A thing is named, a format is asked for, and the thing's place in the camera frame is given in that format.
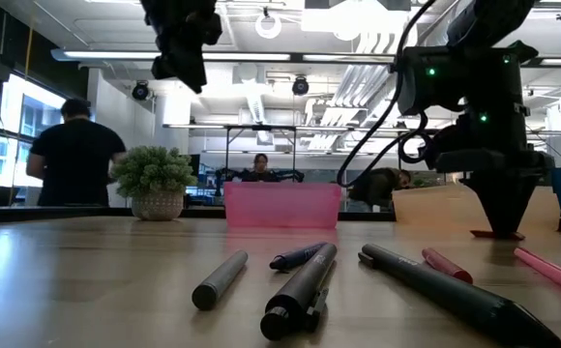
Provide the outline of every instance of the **man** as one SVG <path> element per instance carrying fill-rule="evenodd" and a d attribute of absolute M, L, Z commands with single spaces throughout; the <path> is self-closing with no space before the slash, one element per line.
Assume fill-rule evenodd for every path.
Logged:
<path fill-rule="evenodd" d="M 27 161 L 27 175 L 44 181 L 38 205 L 108 206 L 108 166 L 125 155 L 124 142 L 90 120 L 86 101 L 66 101 L 61 115 L 64 124 L 43 131 Z"/>
<path fill-rule="evenodd" d="M 395 168 L 373 169 L 359 180 L 349 192 L 348 212 L 369 213 L 373 206 L 388 209 L 392 206 L 394 189 L 408 189 L 411 174 Z"/>

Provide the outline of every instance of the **black t-shirt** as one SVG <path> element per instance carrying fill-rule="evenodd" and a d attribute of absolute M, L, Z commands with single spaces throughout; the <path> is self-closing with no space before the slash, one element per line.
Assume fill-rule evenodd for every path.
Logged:
<path fill-rule="evenodd" d="M 30 152 L 44 157 L 39 205 L 108 206 L 108 166 L 126 146 L 113 130 L 80 119 L 45 130 Z"/>
<path fill-rule="evenodd" d="M 279 182 L 279 177 L 273 171 L 264 171 L 263 173 L 257 173 L 255 171 L 251 172 L 248 176 L 242 178 L 243 182 L 246 183 L 277 183 Z"/>

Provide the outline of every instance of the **table surface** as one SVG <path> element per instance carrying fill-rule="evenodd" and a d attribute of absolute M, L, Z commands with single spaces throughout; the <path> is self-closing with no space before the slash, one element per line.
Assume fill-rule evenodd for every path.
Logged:
<path fill-rule="evenodd" d="M 561 265 L 561 235 L 522 245 Z M 318 241 L 336 243 L 328 313 L 315 334 L 270 343 L 259 322 L 291 277 L 268 263 Z M 340 222 L 337 231 L 226 228 L 221 219 L 142 222 L 86 217 L 0 225 L 1 347 L 495 347 L 396 280 L 358 263 L 365 243 L 416 260 L 434 247 L 478 286 L 526 306 L 561 337 L 561 288 L 513 256 L 513 242 L 464 231 Z M 218 307 L 199 312 L 192 289 L 233 251 L 249 253 Z"/>

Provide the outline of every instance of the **green plant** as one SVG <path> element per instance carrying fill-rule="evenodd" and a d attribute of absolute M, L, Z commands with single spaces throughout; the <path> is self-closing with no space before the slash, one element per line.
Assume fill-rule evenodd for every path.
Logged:
<path fill-rule="evenodd" d="M 184 193 L 196 184 L 190 166 L 191 157 L 178 149 L 139 146 L 115 164 L 111 175 L 119 182 L 117 193 L 124 197 L 141 197 L 153 192 Z"/>

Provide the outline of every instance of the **red marker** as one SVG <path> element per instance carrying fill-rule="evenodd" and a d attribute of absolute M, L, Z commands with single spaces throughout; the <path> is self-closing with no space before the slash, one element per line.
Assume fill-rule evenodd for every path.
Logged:
<path fill-rule="evenodd" d="M 442 256 L 442 254 L 430 247 L 423 250 L 423 257 L 431 267 L 445 275 L 453 276 L 459 280 L 465 281 L 468 284 L 472 284 L 474 282 L 472 275 L 470 275 L 467 271 L 457 266 L 453 263 L 453 261 Z"/>

